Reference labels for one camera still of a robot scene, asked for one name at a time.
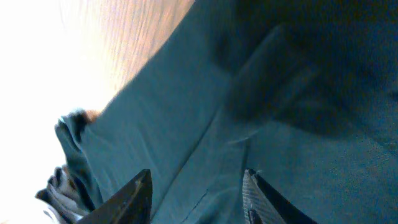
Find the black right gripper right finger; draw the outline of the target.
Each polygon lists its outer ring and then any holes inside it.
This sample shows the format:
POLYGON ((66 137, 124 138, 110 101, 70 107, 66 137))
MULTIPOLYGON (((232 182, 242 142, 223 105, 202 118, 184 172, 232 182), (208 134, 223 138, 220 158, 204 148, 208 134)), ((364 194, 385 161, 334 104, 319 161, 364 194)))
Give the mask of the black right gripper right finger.
POLYGON ((252 169, 245 170, 242 195, 246 224, 317 224, 252 169))

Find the white crumpled t-shirt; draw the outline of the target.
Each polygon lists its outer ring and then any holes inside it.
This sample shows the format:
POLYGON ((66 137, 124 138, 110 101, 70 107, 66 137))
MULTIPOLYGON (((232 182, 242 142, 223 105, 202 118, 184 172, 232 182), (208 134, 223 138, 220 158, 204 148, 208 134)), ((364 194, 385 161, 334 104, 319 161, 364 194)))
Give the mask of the white crumpled t-shirt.
POLYGON ((49 223, 76 223, 90 213, 66 165, 56 167, 46 188, 35 195, 49 223))

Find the black t-shirt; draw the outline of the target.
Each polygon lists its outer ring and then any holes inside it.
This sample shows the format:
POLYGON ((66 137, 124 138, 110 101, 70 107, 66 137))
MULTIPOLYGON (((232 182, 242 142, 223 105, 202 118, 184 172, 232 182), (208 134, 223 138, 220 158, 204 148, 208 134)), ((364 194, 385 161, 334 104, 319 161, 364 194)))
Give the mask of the black t-shirt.
POLYGON ((89 211, 141 170, 152 223, 397 222, 397 2, 196 1, 92 123, 55 129, 89 211))

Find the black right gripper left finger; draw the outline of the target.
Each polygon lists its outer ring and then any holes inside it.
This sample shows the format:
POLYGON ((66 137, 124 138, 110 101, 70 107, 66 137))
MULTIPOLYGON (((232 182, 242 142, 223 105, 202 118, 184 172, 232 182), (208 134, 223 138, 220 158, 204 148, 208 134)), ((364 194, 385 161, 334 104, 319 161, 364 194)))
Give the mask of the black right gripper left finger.
POLYGON ((76 224, 149 224, 152 193, 151 172, 143 169, 102 206, 76 224))

